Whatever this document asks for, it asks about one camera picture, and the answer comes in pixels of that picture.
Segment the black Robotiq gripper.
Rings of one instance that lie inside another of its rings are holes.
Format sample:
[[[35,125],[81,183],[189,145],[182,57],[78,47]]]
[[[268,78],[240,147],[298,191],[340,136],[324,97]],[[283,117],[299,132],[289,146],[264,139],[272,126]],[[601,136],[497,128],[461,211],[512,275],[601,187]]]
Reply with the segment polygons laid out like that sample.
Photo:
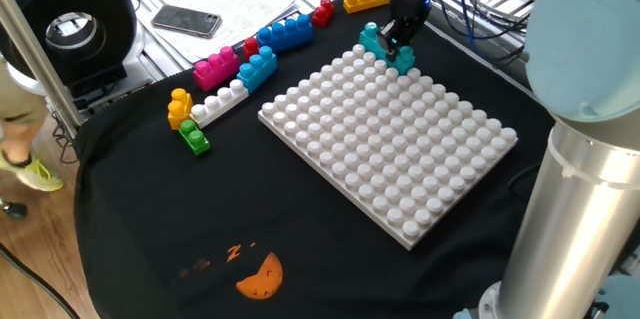
[[[398,50],[409,46],[424,27],[431,10],[431,0],[390,0],[391,20],[377,32],[379,46],[385,58],[395,62]]]

